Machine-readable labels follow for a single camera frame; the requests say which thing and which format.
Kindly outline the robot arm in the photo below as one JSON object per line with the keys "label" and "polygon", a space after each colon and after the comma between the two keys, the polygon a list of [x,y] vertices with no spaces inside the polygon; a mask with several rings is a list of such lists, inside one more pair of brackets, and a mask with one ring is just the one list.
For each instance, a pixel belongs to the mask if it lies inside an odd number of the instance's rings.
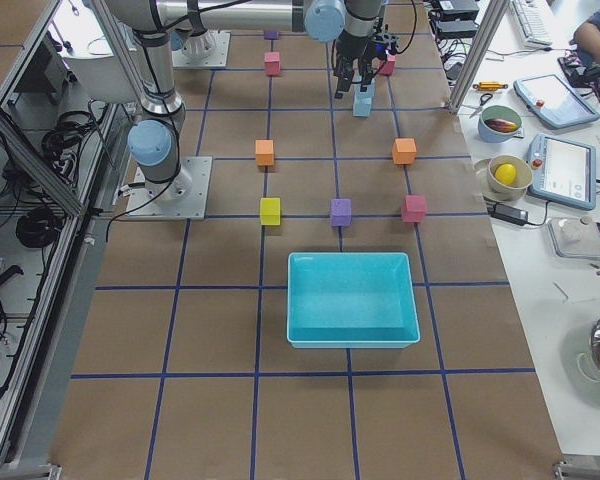
{"label": "robot arm", "polygon": [[358,75],[368,85],[373,62],[392,53],[381,31],[380,1],[108,1],[109,11],[133,31],[139,51],[143,99],[180,107],[175,90],[171,32],[192,36],[210,30],[305,32],[335,48],[335,96],[350,89]]}
{"label": "robot arm", "polygon": [[143,87],[142,120],[131,128],[128,146],[144,175],[149,199],[159,205],[182,199],[192,187],[180,157],[186,117],[175,87],[170,35],[133,32]]}

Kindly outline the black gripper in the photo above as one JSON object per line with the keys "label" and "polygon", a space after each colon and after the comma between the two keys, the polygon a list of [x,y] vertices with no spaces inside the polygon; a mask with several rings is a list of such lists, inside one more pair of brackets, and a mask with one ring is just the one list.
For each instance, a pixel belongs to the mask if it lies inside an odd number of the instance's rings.
{"label": "black gripper", "polygon": [[358,62],[360,74],[359,90],[366,92],[371,85],[375,70],[373,61],[380,53],[380,48],[372,41],[371,36],[358,37],[344,30],[335,41],[334,76],[336,77],[335,99],[342,99],[351,88],[353,81],[353,62]]}

